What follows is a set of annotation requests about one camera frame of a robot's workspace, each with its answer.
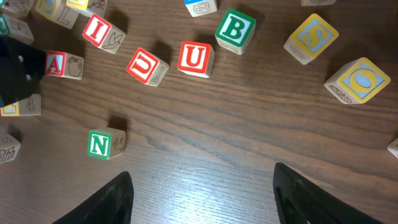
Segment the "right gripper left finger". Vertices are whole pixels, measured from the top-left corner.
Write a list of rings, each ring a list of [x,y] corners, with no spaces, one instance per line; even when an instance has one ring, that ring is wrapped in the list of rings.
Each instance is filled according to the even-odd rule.
[[[131,175],[123,171],[53,224],[130,224],[133,201]]]

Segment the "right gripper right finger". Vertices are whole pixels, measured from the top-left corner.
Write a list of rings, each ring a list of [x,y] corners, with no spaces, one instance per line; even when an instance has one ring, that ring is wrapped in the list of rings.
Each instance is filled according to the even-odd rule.
[[[284,224],[380,222],[329,194],[281,162],[275,164],[273,189],[279,220]]]

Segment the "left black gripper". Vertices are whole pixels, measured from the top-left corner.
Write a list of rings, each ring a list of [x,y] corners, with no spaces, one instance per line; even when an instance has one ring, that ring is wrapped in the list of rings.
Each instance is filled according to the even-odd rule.
[[[1,107],[30,97],[44,76],[46,52],[1,36]]]

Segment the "green N block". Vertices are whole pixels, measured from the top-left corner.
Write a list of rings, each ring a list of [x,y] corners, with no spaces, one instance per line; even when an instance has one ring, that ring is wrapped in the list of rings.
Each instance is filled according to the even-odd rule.
[[[90,130],[87,155],[98,159],[110,160],[125,151],[126,132],[114,128]]]

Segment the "red U block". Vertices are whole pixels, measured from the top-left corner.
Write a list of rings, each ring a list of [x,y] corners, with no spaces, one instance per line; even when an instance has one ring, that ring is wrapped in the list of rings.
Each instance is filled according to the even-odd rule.
[[[215,51],[210,44],[184,40],[177,68],[188,75],[210,78]]]
[[[169,67],[169,64],[154,54],[138,48],[126,67],[126,71],[145,85],[159,86]]]

